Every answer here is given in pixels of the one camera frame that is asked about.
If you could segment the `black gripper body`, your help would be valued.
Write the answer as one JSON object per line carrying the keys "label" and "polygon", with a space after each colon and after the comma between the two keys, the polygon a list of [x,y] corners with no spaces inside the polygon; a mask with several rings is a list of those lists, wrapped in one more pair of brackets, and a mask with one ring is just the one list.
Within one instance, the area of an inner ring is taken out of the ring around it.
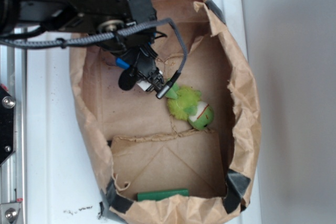
{"label": "black gripper body", "polygon": [[[122,29],[157,20],[156,10],[151,0],[127,0],[127,3],[131,17],[125,19]],[[114,39],[99,42],[97,46],[122,59],[140,49],[148,51],[150,56],[156,58],[157,53],[151,48],[155,35],[156,28],[148,28],[133,35],[117,36]]]}

